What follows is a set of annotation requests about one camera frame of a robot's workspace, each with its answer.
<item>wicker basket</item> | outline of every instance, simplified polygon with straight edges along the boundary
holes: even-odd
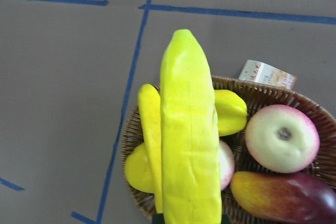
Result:
[[[315,124],[320,135],[320,149],[317,158],[304,172],[318,177],[336,189],[336,120],[333,116],[309,98],[274,86],[262,85],[237,79],[213,77],[214,89],[228,89],[237,93],[247,104],[249,118],[259,109],[271,104],[286,104],[306,114]],[[224,137],[235,157],[235,171],[250,170],[254,172],[272,173],[258,164],[249,154],[244,139],[244,131]],[[125,126],[122,140],[121,159],[125,159],[135,147],[143,142],[138,107],[135,106]],[[155,214],[154,197],[143,193],[129,185],[130,192],[145,214],[151,220]],[[234,224],[269,224],[271,221],[261,220],[248,214],[234,200],[227,187],[222,191],[223,212],[227,213]]]

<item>fake fruit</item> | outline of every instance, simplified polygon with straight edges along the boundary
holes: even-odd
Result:
[[[225,89],[215,90],[215,106],[219,136],[231,135],[245,128],[247,106],[235,92]]]
[[[161,99],[158,91],[150,84],[144,84],[138,94],[139,114],[144,144],[152,174],[155,208],[162,213],[161,175]]]
[[[124,173],[128,183],[139,191],[154,193],[154,183],[147,151],[142,143],[126,158]]]
[[[236,172],[231,190],[239,205],[257,218],[309,224],[336,221],[335,192],[305,173]]]
[[[162,194],[166,224],[219,224],[218,121],[206,56],[177,30],[161,64]]]
[[[254,114],[246,126],[245,140],[257,162],[279,173],[304,169],[320,146],[314,123],[301,111],[281,104]]]
[[[235,171],[235,160],[230,147],[222,141],[219,142],[219,164],[221,171],[220,188],[224,190],[230,183]]]

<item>blue tape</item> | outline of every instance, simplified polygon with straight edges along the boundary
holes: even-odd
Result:
[[[79,5],[99,5],[99,6],[106,6],[108,4],[107,0],[25,0],[25,1],[42,1],[42,2],[79,4]]]
[[[161,10],[165,12],[208,14],[208,15],[219,15],[219,16],[260,18],[260,19],[273,19],[273,20],[292,21],[292,22],[306,22],[306,23],[336,25],[336,18],[323,17],[323,16],[282,14],[282,13],[263,13],[263,12],[245,12],[242,10],[212,9],[212,8],[198,8],[198,7],[177,7],[177,6],[171,6],[171,5],[150,5],[150,6],[143,5],[143,6],[140,6],[139,8],[140,9],[149,8],[150,10]]]
[[[13,190],[16,190],[16,191],[23,191],[24,190],[24,188],[22,188],[22,187],[20,187],[18,185],[15,185],[12,182],[9,182],[9,181],[7,181],[7,180],[5,180],[3,178],[0,178],[0,184],[3,184],[4,186],[7,186],[7,187],[9,187],[9,188],[11,188]]]
[[[152,0],[146,0],[146,6],[150,6],[151,5],[151,1]],[[106,205],[106,200],[107,200],[107,195],[108,195],[108,191],[109,191],[109,187],[110,187],[110,182],[111,182],[111,177],[112,177],[112,172],[113,172],[113,168],[114,168],[114,163],[115,163],[115,158],[117,156],[117,151],[118,151],[118,145],[120,142],[120,136],[121,136],[121,132],[122,132],[122,127],[123,127],[123,123],[125,120],[125,114],[126,114],[126,110],[127,110],[127,106],[128,106],[128,101],[129,101],[129,97],[130,97],[130,93],[131,93],[131,89],[132,89],[132,84],[133,84],[133,79],[134,79],[134,74],[135,74],[135,70],[137,68],[137,63],[138,63],[138,58],[139,58],[139,53],[140,53],[140,48],[141,48],[141,42],[142,42],[142,36],[147,24],[147,20],[148,20],[148,14],[149,14],[149,8],[144,8],[144,13],[142,16],[142,21],[141,21],[141,26],[140,26],[140,30],[139,30],[139,35],[138,35],[138,39],[136,41],[136,46],[135,46],[135,51],[134,51],[134,55],[133,55],[133,60],[132,60],[132,64],[131,64],[131,69],[129,72],[129,77],[128,77],[128,81],[127,81],[127,86],[126,86],[126,90],[124,93],[124,97],[123,97],[123,104],[121,107],[121,116],[120,116],[120,121],[119,121],[119,127],[118,127],[118,132],[117,132],[117,137],[115,138],[115,142],[113,144],[113,151],[112,151],[112,157],[111,157],[111,161],[109,163],[109,167],[108,170],[106,172],[106,177],[105,177],[105,181],[104,181],[104,186],[103,186],[103,192],[101,195],[101,200],[100,200],[100,205],[99,205],[99,209],[98,209],[98,215],[97,215],[97,221],[94,222],[89,218],[86,218],[76,212],[72,212],[71,216],[86,223],[86,224],[101,224],[102,221],[102,216],[103,216],[103,212],[104,212],[104,208]]]

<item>brown basket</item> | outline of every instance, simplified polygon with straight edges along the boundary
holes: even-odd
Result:
[[[309,173],[336,189],[336,120],[333,116],[309,98],[283,88],[263,85],[237,79],[213,77],[214,89],[228,89],[237,93],[247,104],[249,118],[259,109],[271,104],[285,104],[306,114],[315,124],[320,135],[320,149],[317,158],[304,172]],[[241,131],[224,137],[235,157],[235,171],[250,170],[271,173],[272,171],[258,164],[249,154]],[[143,142],[138,106],[135,106],[125,126],[122,141],[121,160],[125,159],[135,147]],[[151,220],[155,214],[154,197],[129,185],[131,194],[144,215]],[[227,213],[234,224],[269,224],[278,223],[255,218],[248,214],[234,200],[227,187],[222,191],[223,212]]]

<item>basket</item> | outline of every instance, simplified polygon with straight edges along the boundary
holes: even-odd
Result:
[[[323,107],[294,91],[240,81],[232,78],[213,76],[214,89],[228,89],[239,95],[247,104],[248,120],[261,108],[271,104],[285,104],[306,114],[315,124],[320,135],[320,149],[316,159],[303,172],[319,178],[336,189],[336,120]],[[272,173],[257,163],[249,154],[245,145],[245,131],[226,136],[223,139],[230,146],[235,158],[235,171],[249,170],[253,172]],[[143,142],[138,106],[127,121],[123,132],[121,161],[124,167],[125,159],[139,144]],[[149,219],[156,213],[154,196],[138,191],[129,184],[130,193],[143,214]],[[223,213],[230,216],[234,224],[271,224],[280,223],[261,220],[251,216],[234,199],[229,186],[222,191]]]

